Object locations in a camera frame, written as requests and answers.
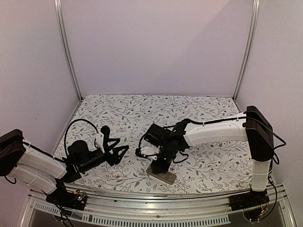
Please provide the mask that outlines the white remote control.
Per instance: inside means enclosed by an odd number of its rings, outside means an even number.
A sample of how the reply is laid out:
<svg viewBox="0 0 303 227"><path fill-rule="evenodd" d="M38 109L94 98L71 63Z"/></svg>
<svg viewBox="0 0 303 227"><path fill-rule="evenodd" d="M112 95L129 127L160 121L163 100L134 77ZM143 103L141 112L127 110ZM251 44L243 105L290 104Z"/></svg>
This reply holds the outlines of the white remote control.
<svg viewBox="0 0 303 227"><path fill-rule="evenodd" d="M159 181L162 181L164 183L167 183L167 184L174 184L177 176L171 172L167 172L167 173L164 173L164 174L154 174L152 172L152 169L150 166L148 166L148 168L146 169L146 173L147 175L149 175L150 177L154 178L154 179L157 179Z"/></svg>

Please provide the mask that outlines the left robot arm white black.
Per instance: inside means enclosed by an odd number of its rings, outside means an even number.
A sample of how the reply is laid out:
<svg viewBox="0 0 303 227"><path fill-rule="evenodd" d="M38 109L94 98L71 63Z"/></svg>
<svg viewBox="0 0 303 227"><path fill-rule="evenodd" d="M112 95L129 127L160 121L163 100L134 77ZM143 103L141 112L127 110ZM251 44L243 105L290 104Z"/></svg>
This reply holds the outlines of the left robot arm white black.
<svg viewBox="0 0 303 227"><path fill-rule="evenodd" d="M118 165L129 146L118 146L120 139L110 138L105 131L96 136L96 149L90 151L83 140L67 148L67 157L58 159L26 142L19 129L0 137L0 175L19 179L51 194L60 205L70 202L65 183L73 183L87 171L106 162Z"/></svg>

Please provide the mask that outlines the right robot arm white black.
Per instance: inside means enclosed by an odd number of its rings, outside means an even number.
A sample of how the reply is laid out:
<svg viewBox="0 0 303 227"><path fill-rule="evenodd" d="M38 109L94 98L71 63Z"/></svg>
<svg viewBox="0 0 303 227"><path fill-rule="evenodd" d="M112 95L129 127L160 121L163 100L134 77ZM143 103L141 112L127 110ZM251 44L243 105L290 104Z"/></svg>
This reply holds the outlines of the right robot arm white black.
<svg viewBox="0 0 303 227"><path fill-rule="evenodd" d="M177 153L190 147L209 142L248 142L253 170L251 191L245 195L245 202L255 206L266 190L270 162L275 153L273 136L272 126L258 108L248 106L246 111L235 116L206 122L184 119L171 127L153 123L142 137L151 146L138 147L135 153L153 159L153 174L165 174Z"/></svg>

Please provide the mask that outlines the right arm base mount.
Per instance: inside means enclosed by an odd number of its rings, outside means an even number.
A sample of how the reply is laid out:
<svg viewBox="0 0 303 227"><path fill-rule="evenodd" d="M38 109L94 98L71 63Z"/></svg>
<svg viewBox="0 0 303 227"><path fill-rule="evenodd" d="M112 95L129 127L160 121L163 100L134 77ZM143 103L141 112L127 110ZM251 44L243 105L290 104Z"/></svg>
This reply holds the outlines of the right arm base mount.
<svg viewBox="0 0 303 227"><path fill-rule="evenodd" d="M229 206L232 211L265 205L267 203L269 203L267 190L262 192L250 190L249 192L229 197Z"/></svg>

